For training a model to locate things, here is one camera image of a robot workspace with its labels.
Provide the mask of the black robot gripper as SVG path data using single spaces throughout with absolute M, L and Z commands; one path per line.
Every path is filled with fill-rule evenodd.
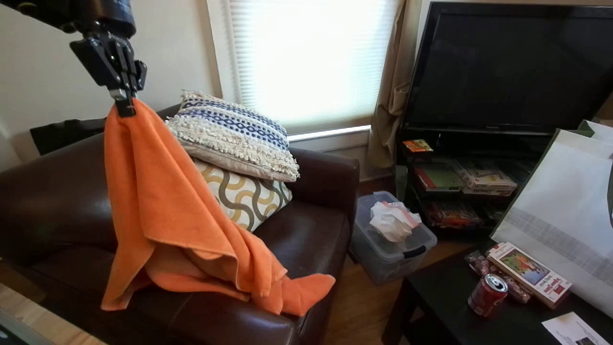
M 135 57 L 131 42 L 112 32 L 93 32 L 72 42 L 72 50 L 95 82 L 112 92 L 120 115 L 135 117 L 135 94 L 144 88 L 148 67 Z

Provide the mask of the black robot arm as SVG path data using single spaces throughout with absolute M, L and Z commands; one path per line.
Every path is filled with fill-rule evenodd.
M 131 38 L 137 21 L 131 0 L 0 0 L 24 15 L 64 32 L 79 32 L 74 54 L 99 86 L 106 86 L 121 117 L 137 113 L 135 98 L 146 84 L 148 67 L 135 57 Z

